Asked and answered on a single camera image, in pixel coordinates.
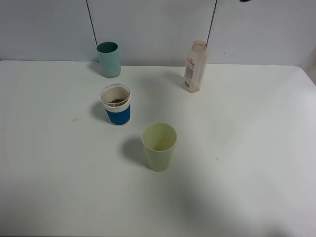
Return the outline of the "clear plastic drink bottle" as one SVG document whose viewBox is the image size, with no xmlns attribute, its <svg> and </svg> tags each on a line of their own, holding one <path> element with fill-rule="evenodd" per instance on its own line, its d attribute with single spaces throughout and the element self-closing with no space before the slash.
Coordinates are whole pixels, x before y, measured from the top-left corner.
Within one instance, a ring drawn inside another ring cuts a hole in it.
<svg viewBox="0 0 316 237">
<path fill-rule="evenodd" d="M 194 41 L 186 62 L 184 87 L 194 93 L 200 90 L 207 61 L 206 42 Z"/>
</svg>

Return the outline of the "light green plastic cup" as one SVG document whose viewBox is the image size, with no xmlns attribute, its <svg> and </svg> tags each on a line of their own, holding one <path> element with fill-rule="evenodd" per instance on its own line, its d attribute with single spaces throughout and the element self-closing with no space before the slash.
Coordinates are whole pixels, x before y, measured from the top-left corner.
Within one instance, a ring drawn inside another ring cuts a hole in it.
<svg viewBox="0 0 316 237">
<path fill-rule="evenodd" d="M 175 129 L 167 123 L 151 123 L 144 129 L 141 140 L 149 168 L 156 172 L 166 170 L 177 141 Z"/>
</svg>

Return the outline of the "glass cup with blue sleeve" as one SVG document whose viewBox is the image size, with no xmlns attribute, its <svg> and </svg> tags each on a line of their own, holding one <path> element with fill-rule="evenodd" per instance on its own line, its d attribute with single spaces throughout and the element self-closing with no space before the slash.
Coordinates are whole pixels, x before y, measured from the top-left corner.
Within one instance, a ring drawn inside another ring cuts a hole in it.
<svg viewBox="0 0 316 237">
<path fill-rule="evenodd" d="M 108 85 L 103 88 L 100 97 L 113 125 L 123 126 L 129 122 L 131 93 L 127 86 L 119 83 Z"/>
</svg>

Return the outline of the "teal plastic cup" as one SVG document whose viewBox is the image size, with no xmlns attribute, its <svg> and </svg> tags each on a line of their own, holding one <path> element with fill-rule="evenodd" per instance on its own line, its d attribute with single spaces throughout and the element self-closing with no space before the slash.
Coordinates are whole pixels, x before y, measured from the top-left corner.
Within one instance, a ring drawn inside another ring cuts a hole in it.
<svg viewBox="0 0 316 237">
<path fill-rule="evenodd" d="M 115 42 L 103 42 L 97 46 L 97 53 L 103 75 L 107 78 L 118 77 L 121 73 L 119 46 Z"/>
</svg>

